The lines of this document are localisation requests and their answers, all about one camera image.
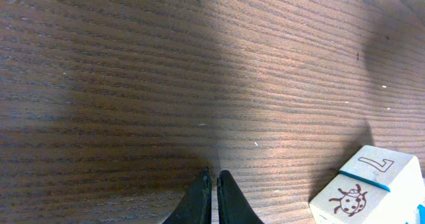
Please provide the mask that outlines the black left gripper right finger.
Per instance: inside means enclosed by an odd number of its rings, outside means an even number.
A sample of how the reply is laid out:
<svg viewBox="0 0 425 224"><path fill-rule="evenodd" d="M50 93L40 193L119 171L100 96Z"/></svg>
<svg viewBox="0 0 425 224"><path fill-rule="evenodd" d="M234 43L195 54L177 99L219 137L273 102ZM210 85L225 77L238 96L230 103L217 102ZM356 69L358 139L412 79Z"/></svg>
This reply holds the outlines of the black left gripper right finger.
<svg viewBox="0 0 425 224"><path fill-rule="evenodd" d="M217 197L220 224L264 224L228 170L217 178Z"/></svg>

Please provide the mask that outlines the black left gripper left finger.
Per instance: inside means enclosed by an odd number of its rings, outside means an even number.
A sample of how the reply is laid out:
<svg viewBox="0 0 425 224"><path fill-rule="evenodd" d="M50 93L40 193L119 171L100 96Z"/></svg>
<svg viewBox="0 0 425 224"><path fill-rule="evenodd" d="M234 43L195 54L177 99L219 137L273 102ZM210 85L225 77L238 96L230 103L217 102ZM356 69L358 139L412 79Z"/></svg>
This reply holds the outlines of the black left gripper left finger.
<svg viewBox="0 0 425 224"><path fill-rule="evenodd" d="M204 168L163 224L211 224L211 205L212 181L209 169Z"/></svg>

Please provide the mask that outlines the wooden block green side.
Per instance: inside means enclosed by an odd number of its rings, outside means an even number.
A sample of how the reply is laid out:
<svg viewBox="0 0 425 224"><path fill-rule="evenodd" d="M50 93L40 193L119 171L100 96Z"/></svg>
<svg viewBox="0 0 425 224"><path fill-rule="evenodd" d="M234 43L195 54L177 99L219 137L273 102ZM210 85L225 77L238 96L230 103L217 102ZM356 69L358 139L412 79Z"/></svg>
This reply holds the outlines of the wooden block green side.
<svg viewBox="0 0 425 224"><path fill-rule="evenodd" d="M385 189L337 175L310 202L316 223L407 223L422 202L424 188Z"/></svg>

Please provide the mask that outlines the wooden block blue side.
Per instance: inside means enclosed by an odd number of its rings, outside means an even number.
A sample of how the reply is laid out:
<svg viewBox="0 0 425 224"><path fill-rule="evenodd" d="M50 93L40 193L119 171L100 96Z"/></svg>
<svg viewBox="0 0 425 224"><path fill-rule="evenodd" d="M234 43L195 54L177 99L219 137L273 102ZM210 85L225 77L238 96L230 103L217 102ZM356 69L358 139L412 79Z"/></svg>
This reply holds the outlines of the wooden block blue side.
<svg viewBox="0 0 425 224"><path fill-rule="evenodd" d="M424 188L416 156L375 146L363 146L339 173L389 192Z"/></svg>

